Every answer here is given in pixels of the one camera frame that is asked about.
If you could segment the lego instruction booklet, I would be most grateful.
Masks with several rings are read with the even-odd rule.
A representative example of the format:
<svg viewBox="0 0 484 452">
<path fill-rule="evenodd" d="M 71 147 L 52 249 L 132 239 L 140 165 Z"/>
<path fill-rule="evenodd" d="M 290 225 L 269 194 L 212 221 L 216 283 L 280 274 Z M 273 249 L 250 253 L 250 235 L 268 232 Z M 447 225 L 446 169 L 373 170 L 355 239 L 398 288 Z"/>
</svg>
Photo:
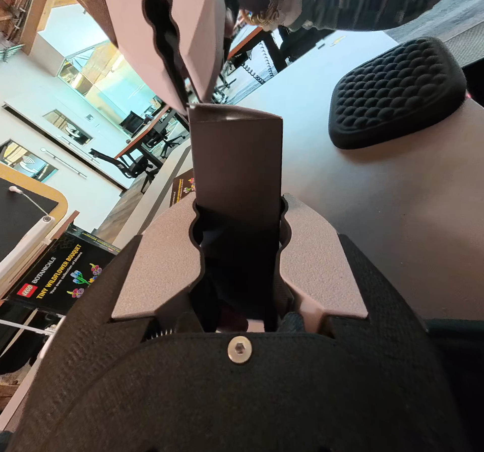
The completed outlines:
<svg viewBox="0 0 484 452">
<path fill-rule="evenodd" d="M 172 180 L 170 207 L 178 204 L 188 194 L 195 193 L 193 169 L 189 169 Z"/>
</svg>

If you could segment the black rectangular block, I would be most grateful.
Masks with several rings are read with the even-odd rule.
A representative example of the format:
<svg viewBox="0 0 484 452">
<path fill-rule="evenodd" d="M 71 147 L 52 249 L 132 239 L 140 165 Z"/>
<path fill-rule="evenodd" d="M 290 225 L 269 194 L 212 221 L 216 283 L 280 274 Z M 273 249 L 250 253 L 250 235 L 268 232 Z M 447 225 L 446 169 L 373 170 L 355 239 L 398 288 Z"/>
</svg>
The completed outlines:
<svg viewBox="0 0 484 452">
<path fill-rule="evenodd" d="M 275 332 L 282 205 L 282 118 L 236 106 L 188 110 L 195 225 L 217 298 Z"/>
</svg>

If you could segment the grey mesh office chair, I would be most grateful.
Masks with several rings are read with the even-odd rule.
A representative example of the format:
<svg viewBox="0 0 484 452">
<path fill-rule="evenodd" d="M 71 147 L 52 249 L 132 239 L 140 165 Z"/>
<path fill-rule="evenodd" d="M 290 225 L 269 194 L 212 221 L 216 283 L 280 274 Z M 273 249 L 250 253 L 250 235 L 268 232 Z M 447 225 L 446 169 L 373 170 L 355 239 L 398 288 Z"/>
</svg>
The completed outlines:
<svg viewBox="0 0 484 452">
<path fill-rule="evenodd" d="M 438 37 L 449 50 L 460 68 L 470 66 L 484 58 L 484 23 L 478 23 L 453 37 Z"/>
</svg>

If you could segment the black lego set box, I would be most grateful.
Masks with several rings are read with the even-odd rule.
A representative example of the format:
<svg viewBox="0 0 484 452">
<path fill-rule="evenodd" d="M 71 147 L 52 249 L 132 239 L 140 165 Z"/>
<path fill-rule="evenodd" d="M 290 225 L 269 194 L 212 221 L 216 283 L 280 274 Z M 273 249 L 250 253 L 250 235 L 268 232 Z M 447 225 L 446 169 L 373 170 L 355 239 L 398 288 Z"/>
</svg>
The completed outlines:
<svg viewBox="0 0 484 452">
<path fill-rule="evenodd" d="M 69 225 L 17 281 L 7 301 L 66 316 L 118 253 L 118 248 Z"/>
</svg>

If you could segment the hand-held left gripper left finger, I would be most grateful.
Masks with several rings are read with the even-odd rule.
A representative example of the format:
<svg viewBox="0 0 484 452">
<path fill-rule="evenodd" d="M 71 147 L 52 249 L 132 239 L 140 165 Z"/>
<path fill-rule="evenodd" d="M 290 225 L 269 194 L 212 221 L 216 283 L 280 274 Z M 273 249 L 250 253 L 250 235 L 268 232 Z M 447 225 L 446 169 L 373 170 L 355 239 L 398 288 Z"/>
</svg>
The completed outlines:
<svg viewBox="0 0 484 452">
<path fill-rule="evenodd" d="M 205 273 L 192 234 L 198 218 L 195 194 L 189 194 L 147 227 L 112 309 L 114 322 L 154 318 L 170 332 L 192 311 L 189 292 Z"/>
</svg>

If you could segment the wooden office desk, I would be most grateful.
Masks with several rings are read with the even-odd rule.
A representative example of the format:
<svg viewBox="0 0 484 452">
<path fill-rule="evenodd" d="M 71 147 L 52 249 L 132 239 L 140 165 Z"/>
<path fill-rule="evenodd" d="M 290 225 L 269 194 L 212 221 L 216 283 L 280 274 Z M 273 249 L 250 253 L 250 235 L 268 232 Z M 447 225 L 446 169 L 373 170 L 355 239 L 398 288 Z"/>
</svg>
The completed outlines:
<svg viewBox="0 0 484 452">
<path fill-rule="evenodd" d="M 265 31 L 261 27 L 252 27 L 251 33 L 247 33 L 245 37 L 233 48 L 230 48 L 227 61 L 233 59 L 234 57 L 251 51 L 257 47 L 262 40 Z"/>
<path fill-rule="evenodd" d="M 161 169 L 163 162 L 156 158 L 151 154 L 150 142 L 154 141 L 154 144 L 160 142 L 168 142 L 167 141 L 167 127 L 171 123 L 171 120 L 175 120 L 178 124 L 181 124 L 186 132 L 189 132 L 189 123 L 188 118 L 178 114 L 174 109 L 165 106 L 163 110 L 160 110 L 154 118 L 140 131 L 136 138 L 133 138 L 123 151 L 121 151 L 115 159 L 122 161 L 125 156 L 133 161 L 132 154 L 139 152 L 143 158 L 146 158 L 150 165 L 153 165 L 157 169 Z"/>
</svg>

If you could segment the person's left hand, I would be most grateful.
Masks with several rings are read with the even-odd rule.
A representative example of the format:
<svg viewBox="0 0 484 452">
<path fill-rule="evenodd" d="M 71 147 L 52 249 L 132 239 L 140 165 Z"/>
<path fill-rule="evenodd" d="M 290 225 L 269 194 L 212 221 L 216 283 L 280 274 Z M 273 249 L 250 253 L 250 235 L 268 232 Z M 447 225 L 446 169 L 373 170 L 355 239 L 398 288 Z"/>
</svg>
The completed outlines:
<svg viewBox="0 0 484 452">
<path fill-rule="evenodd" d="M 248 321 L 231 307 L 222 304 L 216 330 L 220 333 L 245 333 L 248 330 Z"/>
</svg>

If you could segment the black office chair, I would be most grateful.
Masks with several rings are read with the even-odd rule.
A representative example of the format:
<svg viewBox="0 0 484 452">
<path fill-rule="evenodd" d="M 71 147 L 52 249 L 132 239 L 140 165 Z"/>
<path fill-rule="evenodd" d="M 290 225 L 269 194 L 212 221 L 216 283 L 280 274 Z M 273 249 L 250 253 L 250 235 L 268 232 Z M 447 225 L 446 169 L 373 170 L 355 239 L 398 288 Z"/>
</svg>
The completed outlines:
<svg viewBox="0 0 484 452">
<path fill-rule="evenodd" d="M 95 149 L 90 149 L 88 152 L 94 159 L 99 159 L 102 162 L 106 162 L 112 166 L 115 166 L 125 177 L 128 179 L 136 179 L 142 173 L 147 175 L 149 182 L 151 182 L 157 173 L 160 172 L 160 168 L 154 166 L 147 158 L 142 156 L 139 159 L 130 159 L 130 163 L 126 163 L 123 158 L 114 159 L 111 156 L 106 156 L 104 154 L 99 154 Z"/>
</svg>

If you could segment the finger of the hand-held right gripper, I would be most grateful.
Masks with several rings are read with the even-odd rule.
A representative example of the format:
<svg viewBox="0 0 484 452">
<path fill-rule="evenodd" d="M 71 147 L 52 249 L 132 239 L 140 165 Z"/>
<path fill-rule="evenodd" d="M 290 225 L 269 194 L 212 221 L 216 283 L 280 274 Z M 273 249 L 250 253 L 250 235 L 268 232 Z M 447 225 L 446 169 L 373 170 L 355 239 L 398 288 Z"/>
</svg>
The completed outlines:
<svg viewBox="0 0 484 452">
<path fill-rule="evenodd" d="M 224 0 L 171 0 L 174 65 L 200 103 L 210 103 L 223 66 Z"/>
<path fill-rule="evenodd" d="M 172 0 L 105 0 L 118 48 L 149 89 L 181 116 L 188 116 L 185 65 Z"/>
</svg>

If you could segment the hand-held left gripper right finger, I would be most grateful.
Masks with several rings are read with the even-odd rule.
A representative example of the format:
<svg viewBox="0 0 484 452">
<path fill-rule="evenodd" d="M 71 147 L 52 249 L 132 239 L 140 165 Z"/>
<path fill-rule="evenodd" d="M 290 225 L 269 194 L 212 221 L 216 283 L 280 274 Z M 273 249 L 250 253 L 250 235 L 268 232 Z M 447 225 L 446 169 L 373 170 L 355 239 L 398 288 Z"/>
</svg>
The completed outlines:
<svg viewBox="0 0 484 452">
<path fill-rule="evenodd" d="M 283 194 L 279 276 L 293 295 L 307 333 L 320 333 L 328 318 L 366 321 L 369 314 L 337 231 L 320 214 Z"/>
</svg>

